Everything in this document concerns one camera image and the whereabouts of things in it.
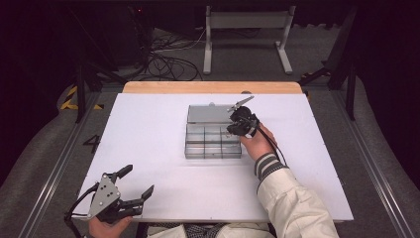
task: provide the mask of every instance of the person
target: person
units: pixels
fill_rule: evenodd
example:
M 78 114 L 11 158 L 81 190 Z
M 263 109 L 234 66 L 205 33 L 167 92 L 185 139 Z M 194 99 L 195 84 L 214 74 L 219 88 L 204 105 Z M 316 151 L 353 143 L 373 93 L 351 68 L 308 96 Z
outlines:
M 274 136 L 263 123 L 260 123 L 260 128 L 276 144 Z M 260 131 L 253 138 L 241 137 L 240 140 L 256 162 L 255 175 L 260 180 L 258 199 L 268 214 L 276 237 L 339 237 L 333 219 L 319 196 L 296 180 L 290 168 L 277 159 Z M 122 219 L 110 226 L 93 218 L 89 221 L 89 232 L 96 238 L 116 238 L 128 226 L 130 219 Z M 186 228 L 188 226 L 183 224 L 174 227 L 151 226 L 148 237 L 187 237 Z M 201 233 L 201 236 L 196 234 L 191 237 L 209 237 L 211 230 L 213 237 L 274 237 L 268 225 L 260 223 L 223 224 L 205 229 L 207 236 Z

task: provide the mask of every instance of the white jacket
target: white jacket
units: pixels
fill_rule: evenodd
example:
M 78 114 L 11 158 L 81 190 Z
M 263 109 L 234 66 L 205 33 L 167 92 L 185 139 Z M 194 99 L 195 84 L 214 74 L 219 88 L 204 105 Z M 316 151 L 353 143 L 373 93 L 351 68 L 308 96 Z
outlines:
M 276 236 L 280 237 L 338 237 L 327 208 L 313 191 L 302 186 L 291 170 L 284 167 L 273 154 L 256 161 L 256 176 L 262 181 L 258 198 L 268 213 Z M 183 225 L 171 229 L 150 227 L 149 237 L 186 238 Z M 217 238 L 272 238 L 267 224 L 232 223 L 223 226 Z

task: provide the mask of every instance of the white metal stand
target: white metal stand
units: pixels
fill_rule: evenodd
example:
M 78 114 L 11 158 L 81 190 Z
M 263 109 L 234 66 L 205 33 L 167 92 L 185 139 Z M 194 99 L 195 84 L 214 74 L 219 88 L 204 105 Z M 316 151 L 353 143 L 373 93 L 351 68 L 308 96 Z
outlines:
M 204 74 L 211 72 L 212 59 L 212 29 L 227 28 L 283 28 L 280 41 L 275 42 L 284 72 L 292 74 L 290 62 L 284 50 L 294 16 L 295 6 L 283 12 L 211 12 L 211 7 L 206 9 L 206 47 L 204 53 Z

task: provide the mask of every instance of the sleeve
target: sleeve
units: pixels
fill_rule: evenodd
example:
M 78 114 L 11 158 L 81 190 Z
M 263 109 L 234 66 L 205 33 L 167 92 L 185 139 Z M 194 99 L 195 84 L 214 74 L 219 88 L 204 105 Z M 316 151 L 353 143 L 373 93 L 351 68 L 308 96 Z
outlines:
M 274 154 L 260 157 L 255 172 L 261 181 L 258 198 L 277 237 L 339 237 L 315 191 L 301 185 Z

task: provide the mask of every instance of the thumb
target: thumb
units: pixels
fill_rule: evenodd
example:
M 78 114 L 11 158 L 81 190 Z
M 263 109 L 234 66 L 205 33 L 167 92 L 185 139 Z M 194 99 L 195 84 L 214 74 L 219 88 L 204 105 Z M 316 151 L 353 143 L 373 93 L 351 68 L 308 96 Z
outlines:
M 118 221 L 117 224 L 115 224 L 112 227 L 113 235 L 116 235 L 118 237 L 130 225 L 130 222 L 132 221 L 132 219 L 133 219 L 132 216 L 127 216 L 121 219 L 120 221 Z

